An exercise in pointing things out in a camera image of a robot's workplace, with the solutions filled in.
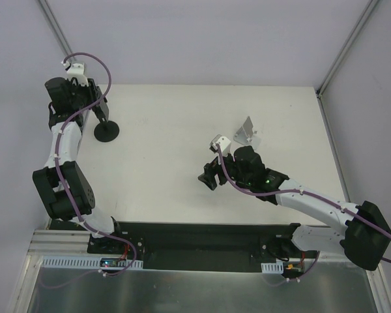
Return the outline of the black smartphone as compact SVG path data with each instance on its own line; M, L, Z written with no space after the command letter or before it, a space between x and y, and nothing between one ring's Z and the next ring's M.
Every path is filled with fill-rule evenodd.
M108 101L104 97L98 104L91 108L99 123L106 123L109 121Z

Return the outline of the silver folding phone stand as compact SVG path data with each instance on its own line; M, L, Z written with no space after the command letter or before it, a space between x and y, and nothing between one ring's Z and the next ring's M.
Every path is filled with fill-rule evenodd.
M257 131L253 129L253 123L250 116L247 116L242 126L235 132L233 139L243 145L250 146L256 150L261 143L261 139L257 136Z

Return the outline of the black round-base phone stand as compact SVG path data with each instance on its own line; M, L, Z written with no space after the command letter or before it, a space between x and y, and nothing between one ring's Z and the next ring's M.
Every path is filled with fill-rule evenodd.
M120 132L120 128L114 121L104 121L99 123L94 128L94 137L103 143L113 141Z

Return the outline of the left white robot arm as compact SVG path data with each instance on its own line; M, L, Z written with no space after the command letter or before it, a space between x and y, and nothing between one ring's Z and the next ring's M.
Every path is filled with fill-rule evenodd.
M92 187L76 162L86 106L99 101L92 108L98 119L94 137L99 142L113 141L119 135L119 126L109 120L107 100L92 78L82 86L76 78L56 77L48 80L45 88L51 98L48 124L53 139L44 167L33 172L40 199L51 219L79 224L94 238L103 237L102 246L109 253L119 253L125 239L115 231L114 218L96 206Z

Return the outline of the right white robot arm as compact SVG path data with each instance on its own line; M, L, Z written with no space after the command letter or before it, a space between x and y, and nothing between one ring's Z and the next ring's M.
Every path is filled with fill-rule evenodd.
M230 151L225 137L211 143L216 158L204 165L198 179L215 190L229 183L239 192L308 215L328 226L327 235L311 226L299 226L280 241L281 252L295 257L302 251L325 250L343 254L356 266L374 271L384 260L391 229L381 210L370 201L355 204L333 200L284 173L266 167L250 146Z

